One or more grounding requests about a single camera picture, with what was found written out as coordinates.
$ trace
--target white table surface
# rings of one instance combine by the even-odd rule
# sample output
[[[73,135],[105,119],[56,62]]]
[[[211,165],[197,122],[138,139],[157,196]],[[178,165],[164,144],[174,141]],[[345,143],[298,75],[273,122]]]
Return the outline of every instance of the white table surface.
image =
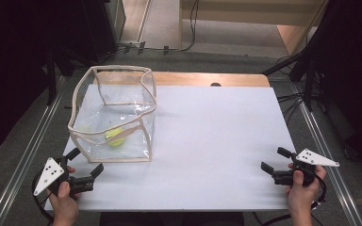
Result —
[[[74,148],[69,142],[64,154]],[[287,209],[285,188],[260,168],[287,170],[277,148],[295,151],[272,88],[157,87],[153,159],[105,163],[91,211],[254,211]],[[75,177],[97,166],[80,154]],[[50,203],[45,209],[52,210]]]

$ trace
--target white triangular marker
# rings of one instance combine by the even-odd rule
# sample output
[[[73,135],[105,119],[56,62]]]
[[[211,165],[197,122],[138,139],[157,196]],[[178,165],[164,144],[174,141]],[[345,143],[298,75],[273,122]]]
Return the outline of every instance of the white triangular marker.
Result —
[[[313,153],[308,149],[304,149],[296,156],[296,159],[308,163],[310,165],[320,165],[326,167],[339,167],[339,163],[317,153]]]
[[[53,158],[48,158],[41,174],[40,180],[34,190],[34,196],[40,195],[48,186],[64,173],[63,168]]]

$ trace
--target human hand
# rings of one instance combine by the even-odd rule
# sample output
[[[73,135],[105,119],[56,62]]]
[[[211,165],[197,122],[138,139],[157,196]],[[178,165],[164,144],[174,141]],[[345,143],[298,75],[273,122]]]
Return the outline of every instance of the human hand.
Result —
[[[293,164],[289,164],[288,167],[292,169]],[[323,180],[327,172],[325,168],[316,166],[316,174]],[[317,178],[314,179],[310,186],[303,186],[303,183],[303,172],[295,170],[293,173],[293,186],[287,187],[288,210],[293,225],[311,225],[311,203],[320,188],[320,182]]]
[[[75,172],[72,167],[67,167],[70,173]],[[54,226],[73,225],[78,218],[78,205],[73,198],[69,196],[70,185],[68,182],[62,182],[58,188],[58,196],[51,194],[49,201],[55,212]]]

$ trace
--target tennis ball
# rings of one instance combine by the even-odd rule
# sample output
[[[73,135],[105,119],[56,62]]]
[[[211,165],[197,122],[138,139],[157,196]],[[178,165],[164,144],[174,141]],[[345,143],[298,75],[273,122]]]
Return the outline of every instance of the tennis ball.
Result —
[[[121,128],[121,127],[117,128],[117,129],[114,129],[114,130],[107,131],[105,139],[110,139],[110,138],[120,134],[122,131],[123,131],[123,128]],[[113,146],[113,147],[117,147],[117,146],[122,145],[124,143],[124,140],[125,140],[125,137],[118,138],[118,139],[110,141],[108,143],[108,145]]]

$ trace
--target transparent plastic bag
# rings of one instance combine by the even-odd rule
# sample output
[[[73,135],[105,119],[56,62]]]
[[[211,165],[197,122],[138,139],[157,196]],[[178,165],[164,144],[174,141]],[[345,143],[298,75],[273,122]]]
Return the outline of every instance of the transparent plastic bag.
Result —
[[[74,91],[70,136],[90,162],[150,161],[155,110],[150,69],[91,67]]]

